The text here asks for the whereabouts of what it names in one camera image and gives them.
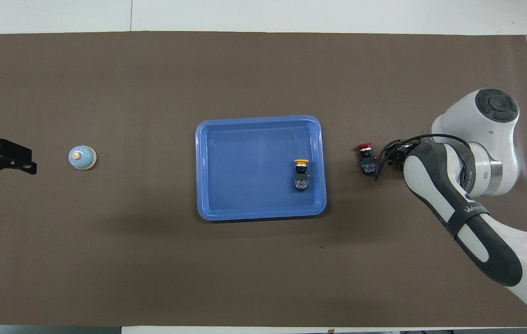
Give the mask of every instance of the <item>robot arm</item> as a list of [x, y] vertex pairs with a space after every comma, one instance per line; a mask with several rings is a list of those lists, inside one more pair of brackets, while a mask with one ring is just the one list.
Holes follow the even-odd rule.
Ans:
[[519, 165], [513, 130], [518, 116], [518, 107], [507, 94], [474, 91], [429, 129], [461, 137], [469, 148], [433, 137], [434, 142], [423, 142], [410, 152], [403, 173], [408, 188], [474, 264], [527, 304], [527, 232], [501, 224], [471, 197], [504, 194], [515, 184]]

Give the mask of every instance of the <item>round dark gray joint cap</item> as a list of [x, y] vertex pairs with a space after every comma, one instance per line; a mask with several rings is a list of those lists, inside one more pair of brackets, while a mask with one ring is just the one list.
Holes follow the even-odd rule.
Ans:
[[489, 120], [499, 123], [513, 121], [520, 114], [517, 103], [507, 93], [498, 89], [480, 89], [476, 94], [476, 107]]

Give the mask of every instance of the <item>blue knob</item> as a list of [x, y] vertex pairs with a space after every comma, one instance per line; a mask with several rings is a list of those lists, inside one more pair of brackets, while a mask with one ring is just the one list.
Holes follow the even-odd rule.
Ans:
[[70, 164], [83, 171], [91, 169], [96, 163], [96, 151], [89, 146], [75, 146], [70, 151]]

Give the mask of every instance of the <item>brown table mat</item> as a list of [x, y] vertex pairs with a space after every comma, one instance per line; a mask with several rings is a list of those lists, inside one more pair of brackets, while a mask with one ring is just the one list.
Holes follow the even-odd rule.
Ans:
[[[403, 175], [375, 183], [353, 150], [418, 135], [483, 87], [520, 106], [522, 174], [480, 202], [527, 231], [523, 36], [0, 35], [0, 138], [39, 166], [0, 171], [0, 324], [527, 326]], [[202, 220], [197, 125], [302, 114], [321, 122], [327, 209]], [[90, 171], [67, 161], [80, 144]]]

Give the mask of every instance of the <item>blue plastic tray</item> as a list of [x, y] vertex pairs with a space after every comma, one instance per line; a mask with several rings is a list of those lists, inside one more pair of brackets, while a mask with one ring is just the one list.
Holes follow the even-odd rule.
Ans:
[[[310, 161], [307, 190], [294, 189], [295, 159]], [[206, 220], [313, 216], [327, 204], [321, 125], [312, 116], [202, 122], [195, 162]]]

